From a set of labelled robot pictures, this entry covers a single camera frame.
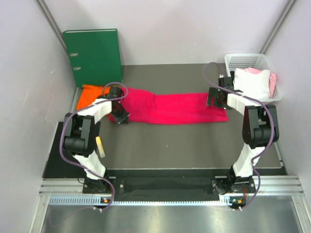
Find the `magenta t shirt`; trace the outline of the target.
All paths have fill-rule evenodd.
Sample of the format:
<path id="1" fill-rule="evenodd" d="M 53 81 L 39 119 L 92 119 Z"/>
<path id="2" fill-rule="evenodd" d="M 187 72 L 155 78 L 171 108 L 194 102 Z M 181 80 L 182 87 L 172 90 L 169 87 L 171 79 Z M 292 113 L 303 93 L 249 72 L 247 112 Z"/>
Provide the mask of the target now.
<path id="1" fill-rule="evenodd" d="M 207 106 L 207 93 L 156 95 L 128 88 L 122 105 L 129 112 L 129 121 L 137 123 L 180 125 L 227 122 L 224 109 Z"/>

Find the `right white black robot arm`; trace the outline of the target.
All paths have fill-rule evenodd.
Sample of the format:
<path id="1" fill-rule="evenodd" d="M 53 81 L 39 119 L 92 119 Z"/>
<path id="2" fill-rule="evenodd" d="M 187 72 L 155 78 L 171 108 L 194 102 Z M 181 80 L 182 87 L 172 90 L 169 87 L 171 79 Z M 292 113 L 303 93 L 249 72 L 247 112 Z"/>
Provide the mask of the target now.
<path id="1" fill-rule="evenodd" d="M 234 89 L 233 78 L 224 75 L 219 76 L 218 85 L 209 88 L 207 106 L 234 109 L 243 116 L 243 148 L 227 177 L 212 179 L 214 193 L 254 192 L 256 163 L 279 138 L 276 107 L 243 97 L 242 91 Z"/>

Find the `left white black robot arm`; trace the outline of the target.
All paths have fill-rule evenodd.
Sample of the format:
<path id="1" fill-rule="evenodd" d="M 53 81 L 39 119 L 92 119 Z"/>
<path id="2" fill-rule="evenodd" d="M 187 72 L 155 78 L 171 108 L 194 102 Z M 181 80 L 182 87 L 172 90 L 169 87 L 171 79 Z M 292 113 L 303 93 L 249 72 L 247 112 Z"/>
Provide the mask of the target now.
<path id="1" fill-rule="evenodd" d="M 84 193 L 113 192 L 107 170 L 100 162 L 105 157 L 99 136 L 100 121 L 110 115 L 116 123 L 127 124 L 130 114 L 122 105 L 127 95 L 128 89 L 123 84 L 109 83 L 93 103 L 65 115 L 59 151 L 62 158 L 65 153 L 74 158 L 64 161 L 85 171 Z"/>

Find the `orange t shirt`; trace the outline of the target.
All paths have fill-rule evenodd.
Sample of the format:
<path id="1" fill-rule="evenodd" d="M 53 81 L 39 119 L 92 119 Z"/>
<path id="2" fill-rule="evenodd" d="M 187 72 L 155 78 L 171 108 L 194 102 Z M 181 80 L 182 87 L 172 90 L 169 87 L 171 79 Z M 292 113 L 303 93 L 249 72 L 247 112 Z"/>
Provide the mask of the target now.
<path id="1" fill-rule="evenodd" d="M 83 85 L 83 90 L 76 105 L 76 110 L 80 110 L 92 104 L 94 100 L 102 94 L 103 86 Z"/>

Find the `white t shirt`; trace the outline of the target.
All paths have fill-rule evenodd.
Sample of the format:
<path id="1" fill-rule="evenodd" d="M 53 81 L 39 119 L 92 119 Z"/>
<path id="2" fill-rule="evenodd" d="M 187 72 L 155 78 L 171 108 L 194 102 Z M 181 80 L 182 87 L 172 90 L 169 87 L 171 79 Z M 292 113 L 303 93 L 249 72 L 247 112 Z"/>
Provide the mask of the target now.
<path id="1" fill-rule="evenodd" d="M 234 89 L 240 90 L 245 96 L 263 100 L 270 97 L 269 70 L 262 70 L 259 74 L 251 74 L 237 68 L 234 75 Z"/>

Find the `white plastic basket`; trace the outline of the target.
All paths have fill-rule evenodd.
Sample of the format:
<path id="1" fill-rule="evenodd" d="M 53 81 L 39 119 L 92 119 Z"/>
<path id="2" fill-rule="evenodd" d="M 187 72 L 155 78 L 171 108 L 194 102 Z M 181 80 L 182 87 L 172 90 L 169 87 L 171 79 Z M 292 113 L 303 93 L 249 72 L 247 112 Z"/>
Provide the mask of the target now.
<path id="1" fill-rule="evenodd" d="M 243 95 L 262 102 L 280 101 L 282 93 L 277 87 L 277 77 L 268 57 L 260 53 L 232 53 L 225 55 L 228 75 L 233 77 L 233 87 Z"/>

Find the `light pink t shirt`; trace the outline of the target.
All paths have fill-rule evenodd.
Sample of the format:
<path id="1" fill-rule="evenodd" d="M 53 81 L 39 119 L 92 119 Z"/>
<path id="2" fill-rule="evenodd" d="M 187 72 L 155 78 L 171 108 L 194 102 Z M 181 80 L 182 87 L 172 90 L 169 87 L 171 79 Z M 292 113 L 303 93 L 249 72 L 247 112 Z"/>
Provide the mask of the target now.
<path id="1" fill-rule="evenodd" d="M 248 72 L 248 73 L 251 73 L 251 74 L 259 74 L 259 73 L 261 73 L 261 70 L 258 70 L 258 69 L 252 68 L 252 67 L 246 68 L 244 71 Z M 273 93 L 274 93 L 274 89 L 276 87 L 276 80 L 277 80 L 276 74 L 270 73 L 270 76 L 269 76 L 270 96 L 272 96 Z"/>

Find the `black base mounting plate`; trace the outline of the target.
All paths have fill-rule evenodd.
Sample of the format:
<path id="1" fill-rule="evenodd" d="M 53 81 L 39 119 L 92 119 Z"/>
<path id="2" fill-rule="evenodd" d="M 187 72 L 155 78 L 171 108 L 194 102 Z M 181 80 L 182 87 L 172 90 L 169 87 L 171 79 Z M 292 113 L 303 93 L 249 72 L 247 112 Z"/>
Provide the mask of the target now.
<path id="1" fill-rule="evenodd" d="M 107 174 L 115 189 L 99 195 L 114 194 L 115 201 L 217 200 L 219 194 L 214 193 L 211 181 L 226 178 L 228 171 L 229 168 L 110 169 Z M 227 194 L 243 197 L 254 192 Z"/>

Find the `black mat left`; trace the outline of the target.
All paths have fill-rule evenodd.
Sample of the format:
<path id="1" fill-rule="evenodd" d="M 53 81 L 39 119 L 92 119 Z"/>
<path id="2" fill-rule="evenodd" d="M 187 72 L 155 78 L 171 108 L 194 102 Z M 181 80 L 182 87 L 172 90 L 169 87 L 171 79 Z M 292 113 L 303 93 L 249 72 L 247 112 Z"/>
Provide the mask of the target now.
<path id="1" fill-rule="evenodd" d="M 63 122 L 58 122 L 52 148 L 47 159 L 42 175 L 44 179 L 69 179 L 84 178 L 85 172 L 82 168 L 65 162 L 59 153 L 60 137 L 63 129 Z"/>

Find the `aluminium frame rail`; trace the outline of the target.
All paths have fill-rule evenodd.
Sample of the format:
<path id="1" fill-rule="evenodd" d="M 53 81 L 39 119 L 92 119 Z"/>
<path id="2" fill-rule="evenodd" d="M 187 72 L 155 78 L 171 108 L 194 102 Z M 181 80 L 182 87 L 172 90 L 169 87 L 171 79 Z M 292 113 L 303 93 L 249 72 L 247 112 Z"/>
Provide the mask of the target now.
<path id="1" fill-rule="evenodd" d="M 230 206 L 245 204 L 252 196 L 302 196 L 304 191 L 296 176 L 254 177 L 248 188 L 220 189 L 223 177 L 113 178 L 115 191 L 90 191 L 76 179 L 47 179 L 39 195 L 54 205 L 106 206 Z"/>

